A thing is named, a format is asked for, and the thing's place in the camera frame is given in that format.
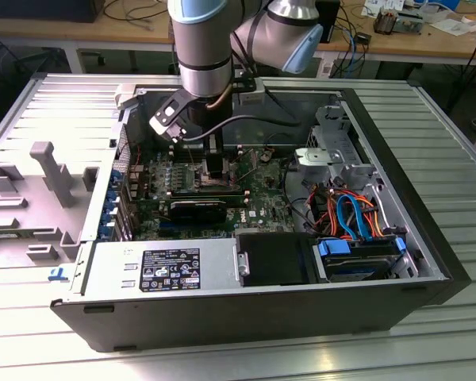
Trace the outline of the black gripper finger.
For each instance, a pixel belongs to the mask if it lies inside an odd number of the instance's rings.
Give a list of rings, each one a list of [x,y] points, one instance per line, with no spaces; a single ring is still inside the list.
[[[223,171],[223,137],[222,133],[212,133],[205,138],[205,159],[209,177],[220,179]]]

